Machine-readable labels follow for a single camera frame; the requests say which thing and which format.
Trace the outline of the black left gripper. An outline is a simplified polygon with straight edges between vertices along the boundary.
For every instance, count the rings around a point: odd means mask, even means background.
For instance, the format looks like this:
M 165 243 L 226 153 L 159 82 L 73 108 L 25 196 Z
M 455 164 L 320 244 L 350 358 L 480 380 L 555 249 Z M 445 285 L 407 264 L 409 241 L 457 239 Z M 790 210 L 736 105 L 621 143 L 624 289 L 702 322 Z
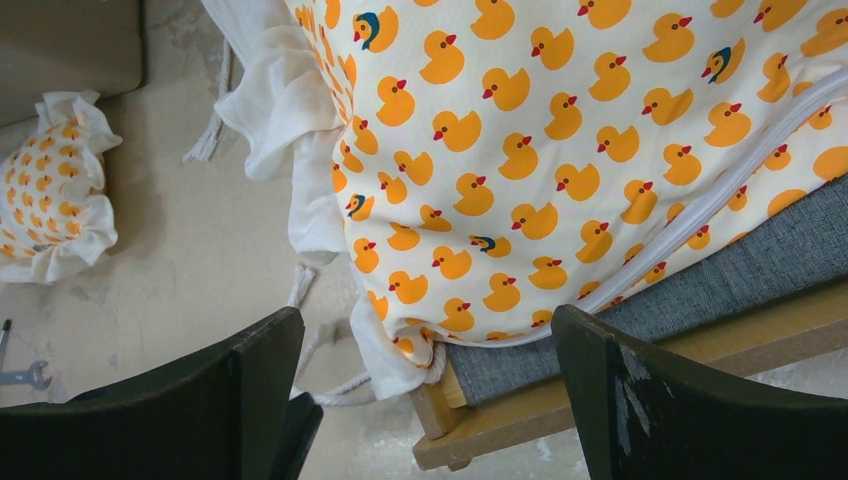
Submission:
M 322 419 L 323 408 L 309 393 L 289 401 L 269 479 L 299 478 Z

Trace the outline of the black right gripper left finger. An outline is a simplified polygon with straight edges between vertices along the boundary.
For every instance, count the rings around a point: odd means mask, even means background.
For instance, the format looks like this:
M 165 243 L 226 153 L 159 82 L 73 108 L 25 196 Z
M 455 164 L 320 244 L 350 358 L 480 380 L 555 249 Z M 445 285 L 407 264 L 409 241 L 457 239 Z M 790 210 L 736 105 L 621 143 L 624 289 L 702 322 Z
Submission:
M 5 479 L 269 479 L 305 324 L 240 332 L 64 403 L 1 411 Z

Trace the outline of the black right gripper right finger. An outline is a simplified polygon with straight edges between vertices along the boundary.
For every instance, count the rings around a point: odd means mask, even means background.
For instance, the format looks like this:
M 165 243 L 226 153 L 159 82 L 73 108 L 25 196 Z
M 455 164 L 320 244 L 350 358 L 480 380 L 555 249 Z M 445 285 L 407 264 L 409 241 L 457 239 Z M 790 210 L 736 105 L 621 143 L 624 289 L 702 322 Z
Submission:
M 594 479 L 843 479 L 847 403 L 734 376 L 572 305 L 551 323 Z

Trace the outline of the wooden pet bed frame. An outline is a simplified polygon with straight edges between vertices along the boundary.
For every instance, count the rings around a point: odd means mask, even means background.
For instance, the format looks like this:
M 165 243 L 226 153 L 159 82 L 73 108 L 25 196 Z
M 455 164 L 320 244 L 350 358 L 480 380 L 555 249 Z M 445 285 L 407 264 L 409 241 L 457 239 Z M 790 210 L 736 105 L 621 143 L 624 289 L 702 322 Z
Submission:
M 658 344 L 574 307 L 554 316 L 561 374 L 480 407 L 446 386 L 412 395 L 424 470 L 576 428 L 594 479 L 843 479 L 847 403 L 753 375 L 847 344 L 831 282 Z

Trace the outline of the orange patterned white blanket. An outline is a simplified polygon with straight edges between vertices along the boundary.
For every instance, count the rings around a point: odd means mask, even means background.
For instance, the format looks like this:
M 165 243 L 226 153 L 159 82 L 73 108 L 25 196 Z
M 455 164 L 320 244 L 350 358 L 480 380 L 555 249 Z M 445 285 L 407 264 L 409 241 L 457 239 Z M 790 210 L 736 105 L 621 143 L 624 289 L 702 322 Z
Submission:
M 345 254 L 371 399 L 545 338 L 847 171 L 843 1 L 208 1 L 215 110 Z

